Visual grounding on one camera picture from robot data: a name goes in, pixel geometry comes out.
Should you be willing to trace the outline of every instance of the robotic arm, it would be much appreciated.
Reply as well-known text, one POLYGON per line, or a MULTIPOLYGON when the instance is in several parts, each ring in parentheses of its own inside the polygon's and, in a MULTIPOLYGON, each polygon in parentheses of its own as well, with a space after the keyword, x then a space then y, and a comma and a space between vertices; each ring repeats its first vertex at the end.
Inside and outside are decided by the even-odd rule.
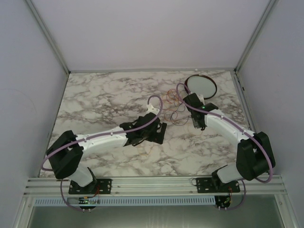
MULTIPOLYGON (((262 151, 249 137, 241 133, 236 125, 244 130, 243 127, 233 121, 234 125, 225 121, 223 117, 228 118, 218 107, 212 103, 203 104, 196 94, 188 95, 184 98, 184 102, 194 108, 218 114, 219 117, 212 114, 204 114, 187 107, 188 111, 191 112, 195 128, 204 130, 207 126, 211 127, 237 148, 236 163, 226 165, 212 173, 212 184, 215 189, 219 189, 221 186, 235 180, 246 179, 250 181, 269 170, 262 151)), ((255 133, 251 130, 246 130, 246 133, 262 145, 271 161, 272 167, 275 167, 276 163, 268 136, 264 132, 255 133)))
MULTIPOLYGON (((134 122, 122 123, 118 127, 115 127, 109 131, 100 132, 97 134, 120 131, 124 132, 138 128, 155 118, 155 113, 158 113, 158 111, 158 109, 148 105, 148 111, 145 116, 139 116, 139 118, 134 122)), ((96 135, 96 133, 75 135, 72 131, 66 131, 48 149, 47 155, 70 142, 81 139, 89 139, 63 149, 60 153, 56 153, 50 157, 49 161, 57 179, 69 178, 74 182, 74 185, 76 185, 76 188, 79 191, 90 194, 95 191, 98 183, 93 172, 88 167, 84 167, 80 164, 83 153, 90 154, 96 151, 108 150, 111 148, 128 145, 137 146, 144 140, 162 144, 166 127, 167 124, 161 123, 159 118, 157 118, 150 125, 138 131, 111 134, 92 139, 90 139, 90 136, 96 135)))

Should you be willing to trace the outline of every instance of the marble surface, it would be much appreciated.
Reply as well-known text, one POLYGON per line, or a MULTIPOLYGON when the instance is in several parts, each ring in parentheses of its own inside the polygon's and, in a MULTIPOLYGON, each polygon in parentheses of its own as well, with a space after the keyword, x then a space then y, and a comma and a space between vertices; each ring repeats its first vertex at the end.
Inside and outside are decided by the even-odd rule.
MULTIPOLYGON (((144 115, 150 95, 163 95, 178 82, 198 72, 134 72, 71 74, 52 134, 51 144, 66 130, 75 134, 105 131, 123 122, 144 115)), ((234 88, 230 72, 200 72, 218 85, 217 94, 209 102, 217 105, 228 117, 246 126, 246 120, 234 88)), ((152 99, 157 106, 159 101, 152 99)), ((169 118, 171 112, 164 112, 169 118)), ((187 120, 189 112, 179 114, 187 120)), ((236 149, 211 128, 193 128, 192 120, 175 126, 168 123, 162 145, 143 142, 133 147, 84 154, 81 163, 96 176, 164 176, 208 175, 217 168, 235 162, 236 149)), ((52 172, 41 171, 41 177, 52 172)))

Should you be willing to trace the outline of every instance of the white enclosure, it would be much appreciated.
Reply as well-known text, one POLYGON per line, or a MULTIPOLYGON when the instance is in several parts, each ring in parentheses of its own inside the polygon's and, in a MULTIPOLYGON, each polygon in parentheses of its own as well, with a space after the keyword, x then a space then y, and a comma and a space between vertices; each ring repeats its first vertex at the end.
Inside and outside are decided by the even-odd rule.
POLYGON ((236 70, 304 226, 302 0, 3 0, 0 18, 1 227, 38 174, 67 72, 196 68, 236 70))

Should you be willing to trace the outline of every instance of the black rim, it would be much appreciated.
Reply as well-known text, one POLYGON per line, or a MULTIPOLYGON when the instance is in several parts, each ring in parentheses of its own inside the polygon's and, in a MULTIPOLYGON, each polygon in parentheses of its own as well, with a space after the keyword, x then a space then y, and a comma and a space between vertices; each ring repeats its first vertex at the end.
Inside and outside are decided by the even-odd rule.
MULTIPOLYGON (((213 97, 215 96, 215 94, 217 93, 217 91, 218 91, 218 86, 217 86, 217 84, 215 83, 215 81, 213 81, 213 79, 212 79, 211 77, 208 77, 208 76, 206 76, 206 75, 191 75, 191 76, 188 77, 187 80, 185 81, 185 86, 186 86, 186 87, 188 87, 188 80, 189 80, 189 78, 191 78, 191 77, 193 77, 193 76, 204 77, 204 78, 206 78, 206 79, 209 79, 209 80, 214 84, 214 86, 215 86, 215 92, 214 92, 214 94, 213 94, 212 96, 210 96, 210 97, 204 97, 204 99, 207 100, 207 99, 213 98, 213 97)), ((189 94, 190 91, 189 91, 188 89, 186 89, 186 87, 185 87, 185 90, 186 90, 187 94, 189 94)))

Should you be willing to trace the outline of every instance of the white marble table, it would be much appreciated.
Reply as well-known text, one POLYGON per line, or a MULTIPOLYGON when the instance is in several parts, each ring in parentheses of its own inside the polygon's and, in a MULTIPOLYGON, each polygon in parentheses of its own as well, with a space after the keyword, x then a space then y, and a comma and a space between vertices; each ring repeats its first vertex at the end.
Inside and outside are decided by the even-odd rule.
MULTIPOLYGON (((75 134, 95 133, 131 122, 145 114, 150 95, 166 94, 178 82, 184 82, 197 73, 210 76, 218 85, 217 94, 208 101, 246 126, 227 71, 72 74, 51 143, 66 130, 73 130, 75 134)), ((152 104, 156 106, 157 99, 153 99, 152 104)), ((136 147, 84 154, 81 163, 90 167, 96 176, 208 175, 235 159, 236 149, 227 140, 210 128, 203 132, 194 129, 189 119, 184 126, 168 123, 162 145, 143 142, 136 147)), ((51 177, 54 174, 41 171, 40 176, 51 177)))

